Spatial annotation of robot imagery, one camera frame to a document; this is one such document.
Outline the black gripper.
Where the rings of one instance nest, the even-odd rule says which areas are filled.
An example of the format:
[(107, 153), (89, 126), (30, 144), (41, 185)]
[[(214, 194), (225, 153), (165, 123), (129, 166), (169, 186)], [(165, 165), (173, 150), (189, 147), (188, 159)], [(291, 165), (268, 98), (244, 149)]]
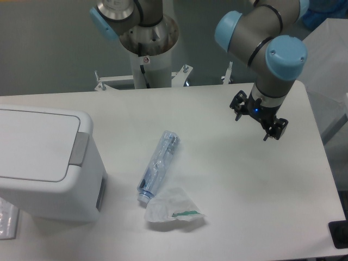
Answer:
[(272, 138), (279, 140), (285, 133), (288, 120), (277, 117), (277, 112), (283, 100), (280, 98), (270, 98), (262, 94), (253, 92), (249, 97), (240, 90), (232, 99), (229, 107), (236, 114), (235, 120), (239, 120), (243, 115), (249, 115), (261, 124), (266, 130), (263, 140)]

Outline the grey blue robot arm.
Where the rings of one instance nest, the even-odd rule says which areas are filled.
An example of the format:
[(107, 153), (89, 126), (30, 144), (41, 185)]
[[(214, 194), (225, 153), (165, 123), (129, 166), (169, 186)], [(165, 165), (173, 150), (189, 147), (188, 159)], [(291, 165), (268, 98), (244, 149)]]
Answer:
[(240, 90), (232, 99), (235, 119), (248, 115), (265, 130), (265, 140), (278, 140), (288, 120), (276, 114), (308, 56), (300, 39), (283, 32), (307, 12), (309, 1), (252, 1), (252, 5), (247, 15), (228, 12), (218, 22), (214, 38), (257, 75), (249, 95)]

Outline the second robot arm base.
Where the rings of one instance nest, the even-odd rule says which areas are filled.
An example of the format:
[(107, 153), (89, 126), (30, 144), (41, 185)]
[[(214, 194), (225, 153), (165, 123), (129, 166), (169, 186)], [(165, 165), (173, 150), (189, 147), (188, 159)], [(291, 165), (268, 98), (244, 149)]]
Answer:
[(98, 1), (89, 11), (99, 32), (139, 57), (163, 54), (179, 38), (177, 23), (164, 14), (163, 1)]

